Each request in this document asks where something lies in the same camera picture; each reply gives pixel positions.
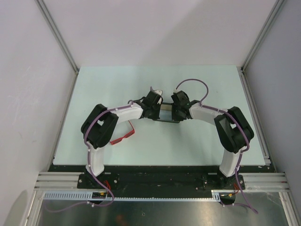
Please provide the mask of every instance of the reflective metal surface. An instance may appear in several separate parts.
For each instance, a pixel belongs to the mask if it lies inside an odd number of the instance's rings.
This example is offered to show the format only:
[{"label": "reflective metal surface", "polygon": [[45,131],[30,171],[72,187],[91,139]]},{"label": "reflective metal surface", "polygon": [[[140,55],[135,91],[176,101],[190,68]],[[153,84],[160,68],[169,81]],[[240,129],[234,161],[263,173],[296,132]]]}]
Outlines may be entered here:
[{"label": "reflective metal surface", "polygon": [[[82,204],[60,213],[41,208],[39,226],[287,226],[278,193],[247,194],[258,210],[223,208],[217,202],[114,202],[108,207]],[[78,201],[45,200],[59,210]],[[236,202],[243,202],[238,195]]]}]

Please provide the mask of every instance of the white tabletop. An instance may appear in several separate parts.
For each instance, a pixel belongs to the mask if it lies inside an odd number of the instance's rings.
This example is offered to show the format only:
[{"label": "white tabletop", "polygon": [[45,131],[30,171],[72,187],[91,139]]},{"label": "white tabletop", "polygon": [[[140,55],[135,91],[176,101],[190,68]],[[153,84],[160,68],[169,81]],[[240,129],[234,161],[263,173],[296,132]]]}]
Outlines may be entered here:
[{"label": "white tabletop", "polygon": [[[118,107],[148,94],[150,86],[163,90],[164,102],[172,102],[174,88],[182,80],[198,78],[209,86],[204,104],[229,109],[239,107],[254,128],[236,66],[122,66],[82,67],[72,95],[54,165],[85,165],[87,147],[80,128],[96,104]],[[181,85],[190,100],[200,99],[205,87],[196,81]],[[116,145],[108,144],[107,165],[219,165],[223,146],[216,127],[198,120],[179,124],[140,119],[132,121],[136,133]],[[264,165],[257,134],[242,165]]]}]

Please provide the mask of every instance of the gray wall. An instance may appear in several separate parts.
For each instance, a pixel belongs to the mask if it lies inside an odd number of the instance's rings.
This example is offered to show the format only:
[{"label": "gray wall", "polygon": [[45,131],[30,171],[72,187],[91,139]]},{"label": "gray wall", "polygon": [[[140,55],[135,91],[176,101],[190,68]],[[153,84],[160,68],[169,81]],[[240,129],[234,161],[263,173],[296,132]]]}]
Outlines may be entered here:
[{"label": "gray wall", "polygon": [[0,1],[0,31],[0,225],[16,226],[50,159],[75,74],[34,0]]},{"label": "gray wall", "polygon": [[301,212],[301,1],[288,0],[246,71],[279,171]]}]

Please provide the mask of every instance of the white panel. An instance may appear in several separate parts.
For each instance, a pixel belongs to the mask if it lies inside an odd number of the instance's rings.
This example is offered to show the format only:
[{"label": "white panel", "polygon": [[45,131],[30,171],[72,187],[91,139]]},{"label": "white panel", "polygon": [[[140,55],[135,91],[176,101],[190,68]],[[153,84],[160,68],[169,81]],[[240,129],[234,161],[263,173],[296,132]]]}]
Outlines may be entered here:
[{"label": "white panel", "polygon": [[[87,147],[80,131],[96,104],[106,107],[126,105],[129,99],[148,94],[150,86],[163,90],[165,102],[178,83],[199,78],[209,86],[205,104],[219,108],[241,108],[254,129],[235,66],[162,66],[162,67],[82,67],[72,96],[62,136],[55,154],[55,165],[85,165]],[[191,100],[205,94],[203,84],[190,81],[181,85]],[[104,164],[110,165],[219,165],[224,148],[216,127],[199,120],[176,123],[150,119],[132,121],[135,134],[116,145],[107,145]],[[255,135],[242,165],[264,165]]]},{"label": "white panel", "polygon": [[46,0],[76,63],[242,65],[276,0]]},{"label": "white panel", "polygon": [[74,74],[33,0],[2,0],[0,30],[0,225],[16,226],[50,159]]},{"label": "white panel", "polygon": [[247,69],[271,156],[301,212],[301,1],[289,0]]}]

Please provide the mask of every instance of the white wall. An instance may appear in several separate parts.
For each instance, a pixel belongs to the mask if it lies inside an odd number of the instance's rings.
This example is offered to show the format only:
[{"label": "white wall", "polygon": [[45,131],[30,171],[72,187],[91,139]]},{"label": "white wall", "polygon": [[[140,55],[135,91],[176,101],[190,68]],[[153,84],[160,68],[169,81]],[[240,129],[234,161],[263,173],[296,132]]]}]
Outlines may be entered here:
[{"label": "white wall", "polygon": [[276,0],[46,0],[81,66],[242,65]]},{"label": "white wall", "polygon": [[289,0],[246,71],[271,155],[301,212],[301,1]]},{"label": "white wall", "polygon": [[0,225],[18,225],[75,74],[34,0],[2,0],[0,31]]}]

